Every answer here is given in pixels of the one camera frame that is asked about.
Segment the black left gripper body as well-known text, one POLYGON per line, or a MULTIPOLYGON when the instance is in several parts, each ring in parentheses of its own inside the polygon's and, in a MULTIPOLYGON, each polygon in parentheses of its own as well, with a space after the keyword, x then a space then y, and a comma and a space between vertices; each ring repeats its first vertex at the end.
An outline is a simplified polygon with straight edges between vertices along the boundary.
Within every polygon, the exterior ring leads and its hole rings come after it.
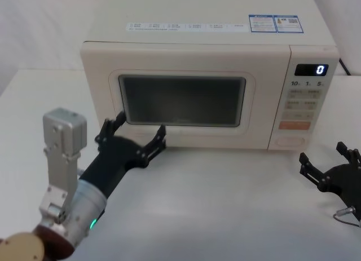
POLYGON ((108 138, 98 147, 98 155, 80 176, 109 198, 125 174, 133 168, 147 167, 143 147, 122 137, 108 138))

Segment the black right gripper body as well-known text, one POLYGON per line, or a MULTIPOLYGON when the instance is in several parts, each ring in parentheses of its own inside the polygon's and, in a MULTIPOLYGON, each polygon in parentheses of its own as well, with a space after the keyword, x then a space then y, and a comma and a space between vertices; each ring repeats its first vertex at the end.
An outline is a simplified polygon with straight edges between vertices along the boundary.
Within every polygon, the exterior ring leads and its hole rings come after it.
POLYGON ((353 207, 360 216, 360 164, 342 164, 325 173, 327 192, 339 196, 346 207, 353 207))

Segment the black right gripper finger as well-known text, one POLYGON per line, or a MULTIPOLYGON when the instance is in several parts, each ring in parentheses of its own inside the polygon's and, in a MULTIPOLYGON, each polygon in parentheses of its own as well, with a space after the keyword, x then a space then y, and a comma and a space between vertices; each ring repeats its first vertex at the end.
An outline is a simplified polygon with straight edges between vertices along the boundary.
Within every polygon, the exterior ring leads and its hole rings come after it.
POLYGON ((308 156, 303 152, 300 154, 299 162, 301 164, 300 174, 315 184, 319 191, 328 192, 329 178, 326 174, 313 166, 308 156))
POLYGON ((358 149, 349 149, 342 141, 336 145, 336 151, 344 156, 349 164, 360 165, 360 152, 358 149))

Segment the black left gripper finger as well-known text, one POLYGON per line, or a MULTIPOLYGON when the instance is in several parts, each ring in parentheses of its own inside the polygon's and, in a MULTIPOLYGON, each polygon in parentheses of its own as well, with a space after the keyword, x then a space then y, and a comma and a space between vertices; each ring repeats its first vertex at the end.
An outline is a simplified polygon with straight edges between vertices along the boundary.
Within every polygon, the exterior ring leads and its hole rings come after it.
POLYGON ((105 119, 104 123, 100 129, 99 134, 95 137, 95 142, 98 144, 98 150, 101 149, 101 146, 106 143, 106 141, 113 137, 115 132, 126 122, 126 114, 124 111, 121 111, 115 119, 105 119))
POLYGON ((166 149, 166 127, 161 125, 155 137, 139 151, 139 167, 146 168, 149 163, 166 149))

